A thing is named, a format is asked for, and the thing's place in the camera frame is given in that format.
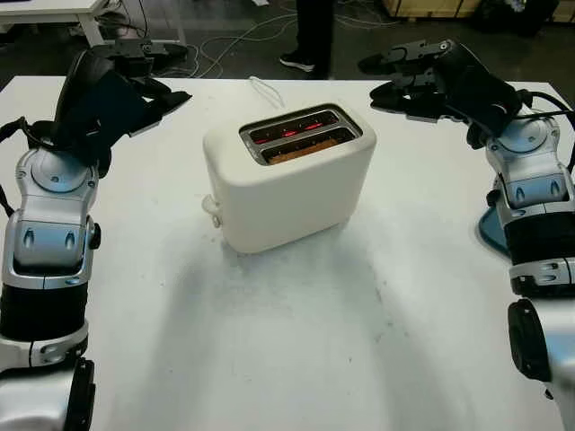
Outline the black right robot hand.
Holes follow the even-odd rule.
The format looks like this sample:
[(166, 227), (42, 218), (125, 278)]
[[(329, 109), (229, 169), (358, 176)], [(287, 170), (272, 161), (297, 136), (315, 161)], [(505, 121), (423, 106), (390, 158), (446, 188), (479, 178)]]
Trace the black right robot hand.
[(372, 108), (408, 119), (463, 122), (473, 149), (501, 136), (522, 106), (514, 87), (454, 40), (396, 45), (360, 60), (358, 69), (387, 80), (369, 94)]

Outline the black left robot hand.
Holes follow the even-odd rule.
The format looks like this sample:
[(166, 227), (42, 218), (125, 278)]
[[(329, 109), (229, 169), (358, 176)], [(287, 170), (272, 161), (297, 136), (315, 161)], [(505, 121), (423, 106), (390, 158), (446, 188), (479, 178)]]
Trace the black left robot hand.
[(146, 39), (81, 52), (59, 95), (52, 144), (105, 177), (118, 140), (155, 127), (191, 99), (153, 78), (159, 66), (183, 58), (183, 47)]

